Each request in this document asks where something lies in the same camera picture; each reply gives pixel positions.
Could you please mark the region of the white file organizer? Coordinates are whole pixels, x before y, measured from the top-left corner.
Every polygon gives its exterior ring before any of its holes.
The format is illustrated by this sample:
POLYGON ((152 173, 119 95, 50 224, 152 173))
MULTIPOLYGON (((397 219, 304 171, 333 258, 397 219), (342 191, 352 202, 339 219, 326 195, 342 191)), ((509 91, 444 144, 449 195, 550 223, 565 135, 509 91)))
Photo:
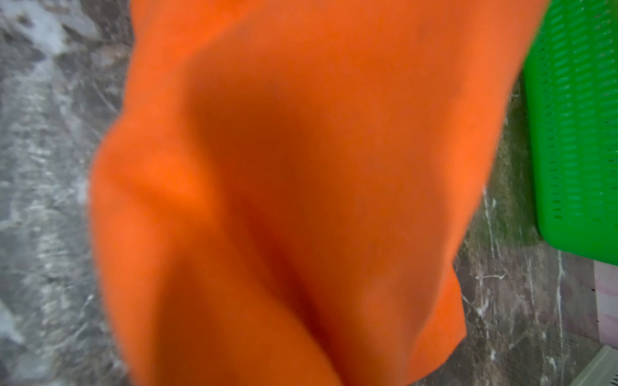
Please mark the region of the white file organizer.
POLYGON ((604 346, 571 382, 571 386, 618 386, 617 350, 604 346))

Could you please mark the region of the green plastic basket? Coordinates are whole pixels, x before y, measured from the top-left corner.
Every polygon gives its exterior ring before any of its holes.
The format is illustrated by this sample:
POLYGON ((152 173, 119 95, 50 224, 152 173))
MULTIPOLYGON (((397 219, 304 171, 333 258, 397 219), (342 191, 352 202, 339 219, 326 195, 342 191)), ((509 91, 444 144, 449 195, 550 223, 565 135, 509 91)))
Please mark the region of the green plastic basket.
POLYGON ((617 262, 617 4, 554 1, 524 66, 538 228, 617 262))

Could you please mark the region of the orange shorts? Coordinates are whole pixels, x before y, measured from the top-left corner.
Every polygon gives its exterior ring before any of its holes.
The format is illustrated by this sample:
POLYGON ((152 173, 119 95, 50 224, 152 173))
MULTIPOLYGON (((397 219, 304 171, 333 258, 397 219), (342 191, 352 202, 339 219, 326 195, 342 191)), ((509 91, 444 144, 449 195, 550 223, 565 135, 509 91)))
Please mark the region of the orange shorts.
POLYGON ((407 385, 545 1, 133 1, 90 181, 136 385, 407 385))

